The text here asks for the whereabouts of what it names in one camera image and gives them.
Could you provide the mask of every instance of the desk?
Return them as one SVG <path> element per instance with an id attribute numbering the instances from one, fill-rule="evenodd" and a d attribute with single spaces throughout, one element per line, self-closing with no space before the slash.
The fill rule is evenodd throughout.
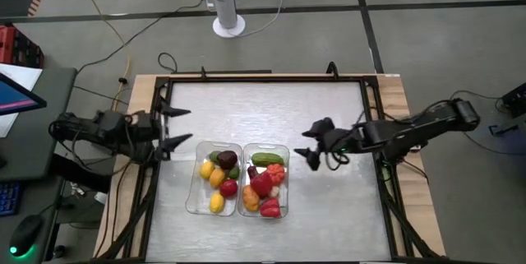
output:
<path id="1" fill-rule="evenodd" d="M 319 76 L 308 75 L 308 74 L 288 74 L 287 76 Z M 171 75 L 171 76 L 194 76 L 199 75 Z M 251 76 L 283 76 L 283 74 L 261 74 Z M 402 117 L 409 115 L 407 101 L 405 99 L 404 87 L 402 80 L 398 75 L 371 75 L 363 74 L 352 76 L 377 76 L 379 88 L 381 92 L 381 100 L 384 106 L 385 112 L 394 117 Z M 151 101 L 155 89 L 155 80 L 157 75 L 140 75 L 136 77 L 133 91 L 131 93 L 130 105 L 128 107 L 128 113 L 133 113 L 138 110 L 144 109 L 149 111 L 151 107 Z M 374 103 L 372 94 L 370 95 L 371 103 Z M 416 166 L 423 169 L 422 160 L 419 154 L 411 154 L 407 156 L 407 161 L 415 164 Z M 127 162 L 127 157 L 119 156 L 116 160 L 114 169 L 120 169 Z M 136 179 L 138 175 L 138 166 L 133 166 L 125 173 L 122 179 L 119 198 L 118 198 L 118 212 L 116 216 L 113 216 L 115 212 L 115 201 L 116 201 L 116 189 L 120 174 L 117 174 L 112 179 L 111 185 L 111 197 L 110 204 L 104 208 L 103 218 L 106 216 L 106 212 L 109 211 L 108 219 L 108 230 L 115 228 L 115 238 L 120 234 L 129 220 L 130 210 L 132 208 L 132 199 L 136 189 Z M 427 186 L 426 179 L 421 175 L 413 172 L 411 169 L 406 169 L 403 166 L 399 166 L 398 171 L 399 184 L 402 192 L 402 198 L 404 200 L 404 207 L 408 220 L 412 223 L 415 230 L 422 236 L 422 238 L 429 244 L 429 246 L 439 254 L 445 254 L 442 245 L 440 230 L 436 223 L 436 215 L 431 200 L 431 194 L 429 193 L 429 187 Z M 145 181 L 143 187 L 143 195 L 149 181 Z M 393 225 L 395 231 L 395 241 L 399 255 L 404 255 L 404 242 L 399 231 L 399 226 L 393 218 Z M 139 221 L 136 227 L 136 232 L 132 240 L 131 256 L 138 257 L 140 252 L 140 243 L 142 229 L 144 226 L 144 216 Z M 99 229 L 99 236 L 97 238 L 96 247 L 98 248 L 104 238 L 104 231 L 106 229 L 105 220 L 102 220 Z M 111 242 L 111 232 L 106 233 L 106 239 L 104 245 L 101 248 L 101 253 L 106 251 Z"/>
<path id="2" fill-rule="evenodd" d="M 35 84 L 33 92 L 45 99 L 48 106 L 20 113 L 6 138 L 0 139 L 2 155 L 8 164 L 5 169 L 21 165 L 42 166 L 48 168 L 53 156 L 56 141 L 48 134 L 48 125 L 67 108 L 72 92 L 76 70 L 73 68 L 54 68 L 43 70 Z M 0 218 L 0 263 L 21 263 L 9 253 L 9 240 L 13 230 L 28 215 L 37 214 L 46 206 L 56 202 L 62 192 L 63 179 L 58 176 L 27 181 L 23 183 L 21 204 L 18 215 Z M 43 214 L 44 224 L 36 239 L 35 249 L 23 261 L 40 264 L 46 247 L 53 244 L 50 234 L 55 222 L 56 207 L 50 207 Z"/>

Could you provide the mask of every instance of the plastic food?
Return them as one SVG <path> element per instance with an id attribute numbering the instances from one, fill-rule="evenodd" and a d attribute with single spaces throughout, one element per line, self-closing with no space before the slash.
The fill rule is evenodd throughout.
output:
<path id="1" fill-rule="evenodd" d="M 223 210 L 223 207 L 224 197 L 219 194 L 219 192 L 212 194 L 210 198 L 210 211 L 217 214 Z"/>
<path id="2" fill-rule="evenodd" d="M 230 171 L 228 172 L 228 177 L 231 178 L 231 179 L 238 179 L 238 177 L 239 177 L 239 167 L 238 166 L 234 166 L 233 169 L 230 169 Z"/>
<path id="3" fill-rule="evenodd" d="M 248 173 L 248 178 L 252 180 L 255 176 L 257 176 L 257 167 L 253 165 L 249 166 L 247 168 L 247 173 Z"/>
<path id="4" fill-rule="evenodd" d="M 234 151 L 223 151 L 217 155 L 219 167 L 224 170 L 233 169 L 238 162 L 238 155 Z"/>
<path id="5" fill-rule="evenodd" d="M 280 164 L 270 164 L 266 167 L 266 172 L 270 174 L 274 186 L 279 186 L 285 179 L 285 169 Z"/>
<path id="6" fill-rule="evenodd" d="M 260 214 L 264 217 L 279 218 L 281 210 L 279 209 L 279 201 L 277 198 L 270 198 L 261 203 Z"/>
<path id="7" fill-rule="evenodd" d="M 255 153 L 251 159 L 252 163 L 255 166 L 267 166 L 269 164 L 284 164 L 283 158 L 274 153 Z"/>
<path id="8" fill-rule="evenodd" d="M 250 185 L 243 188 L 243 205 L 248 211 L 257 211 L 260 207 L 260 197 Z"/>
<path id="9" fill-rule="evenodd" d="M 266 197 L 269 195 L 270 190 L 272 190 L 272 179 L 270 178 L 270 174 L 267 173 L 267 171 L 258 174 L 250 181 L 250 185 L 257 195 L 260 197 Z"/>
<path id="10" fill-rule="evenodd" d="M 208 159 L 210 159 L 215 164 L 219 164 L 219 162 L 217 162 L 217 155 L 219 155 L 219 153 L 221 153 L 221 151 L 213 151 L 208 155 Z"/>
<path id="11" fill-rule="evenodd" d="M 221 186 L 219 186 L 219 193 L 221 193 L 223 197 L 231 197 L 237 192 L 238 183 L 236 183 L 236 180 L 226 180 L 221 184 Z"/>
<path id="12" fill-rule="evenodd" d="M 277 197 L 279 195 L 279 187 L 278 186 L 272 186 L 272 190 L 270 190 L 269 196 L 270 197 Z"/>
<path id="13" fill-rule="evenodd" d="M 226 174 L 222 169 L 214 169 L 210 175 L 210 186 L 213 188 L 219 187 L 219 185 L 224 181 Z"/>
<path id="14" fill-rule="evenodd" d="M 199 169 L 199 175 L 204 179 L 209 179 L 214 169 L 214 163 L 207 160 Z"/>

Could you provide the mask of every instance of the white paper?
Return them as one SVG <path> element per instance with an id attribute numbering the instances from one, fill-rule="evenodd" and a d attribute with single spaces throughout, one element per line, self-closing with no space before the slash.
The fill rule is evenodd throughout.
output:
<path id="1" fill-rule="evenodd" d="M 35 83 L 39 79 L 42 70 L 0 63 L 0 72 L 31 91 L 33 87 L 35 87 Z M 9 130 L 16 120 L 16 116 L 18 116 L 18 113 L 0 116 L 0 137 L 7 137 Z"/>

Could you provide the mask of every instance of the clear plastic container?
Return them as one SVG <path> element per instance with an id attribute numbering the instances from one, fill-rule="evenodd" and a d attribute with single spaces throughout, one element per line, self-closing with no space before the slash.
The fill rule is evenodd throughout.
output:
<path id="1" fill-rule="evenodd" d="M 199 174 L 199 170 L 204 162 L 210 160 L 208 155 L 213 151 L 234 151 L 238 155 L 238 164 L 242 164 L 242 148 L 238 144 L 218 142 L 218 141 L 202 141 L 197 145 L 196 148 L 196 165 L 194 166 L 194 174 L 191 177 L 190 193 L 188 194 L 187 202 L 185 207 L 187 211 L 192 214 L 198 215 L 221 215 L 228 216 L 232 215 L 236 211 L 236 202 L 238 195 L 233 195 L 224 200 L 224 208 L 220 213 L 214 213 L 210 210 L 210 197 L 212 194 L 218 191 L 218 189 L 212 188 L 210 182 L 204 179 Z M 240 177 L 237 179 L 238 192 L 241 191 Z"/>
<path id="2" fill-rule="evenodd" d="M 281 156 L 284 161 L 285 169 L 285 179 L 279 185 L 279 209 L 281 210 L 281 218 L 285 217 L 288 214 L 288 160 L 290 157 L 290 152 L 286 146 L 283 145 L 274 145 L 274 144 L 248 144 L 243 148 L 243 164 L 241 167 L 241 173 L 239 174 L 241 180 L 239 181 L 239 200 L 238 200 L 238 211 L 241 215 L 251 216 L 251 217 L 261 217 L 265 219 L 274 219 L 261 216 L 259 211 L 249 211 L 245 208 L 243 204 L 243 187 L 250 185 L 250 178 L 248 177 L 247 168 L 251 165 L 254 165 L 251 161 L 252 155 L 255 153 L 264 152 L 264 153 L 274 153 Z M 266 170 L 266 167 L 256 167 L 257 173 L 262 173 Z"/>

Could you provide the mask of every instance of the gray floor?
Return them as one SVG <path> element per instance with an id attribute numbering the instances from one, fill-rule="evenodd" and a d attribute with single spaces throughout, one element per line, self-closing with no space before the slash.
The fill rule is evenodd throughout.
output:
<path id="1" fill-rule="evenodd" d="M 367 0 L 369 4 L 466 2 L 490 0 Z M 104 13 L 173 10 L 195 0 L 97 0 Z M 275 6 L 276 0 L 246 0 L 244 7 Z M 286 6 L 356 4 L 357 0 L 284 0 Z M 95 14 L 88 0 L 43 0 L 37 16 Z M 272 15 L 247 16 L 249 29 Z M 371 12 L 386 72 L 400 73 L 411 110 L 449 98 L 459 89 L 502 95 L 526 78 L 525 7 Z M 224 40 L 211 31 L 210 17 L 161 21 L 130 46 L 132 75 L 164 72 L 159 52 L 178 60 L 182 71 L 272 69 L 274 72 L 323 72 L 335 61 L 341 72 L 374 72 L 359 12 L 282 14 L 263 32 Z M 115 21 L 130 37 L 148 20 Z M 47 55 L 47 67 L 80 67 L 119 46 L 106 25 L 97 21 L 20 24 L 19 28 Z M 121 52 L 82 72 L 76 84 L 114 95 L 126 62 Z M 471 133 L 478 141 L 503 151 L 524 151 L 523 137 L 512 133 L 492 138 L 487 125 L 503 119 L 493 103 L 469 95 L 483 117 Z M 69 110 L 90 117 L 109 102 L 75 90 Z M 102 154 L 87 144 L 81 157 Z M 524 263 L 526 260 L 526 164 L 524 157 L 496 155 L 478 148 L 458 133 L 432 141 L 423 153 L 447 254 L 459 260 Z M 59 243 L 76 245 L 67 260 L 86 259 L 95 232 L 65 229 Z"/>

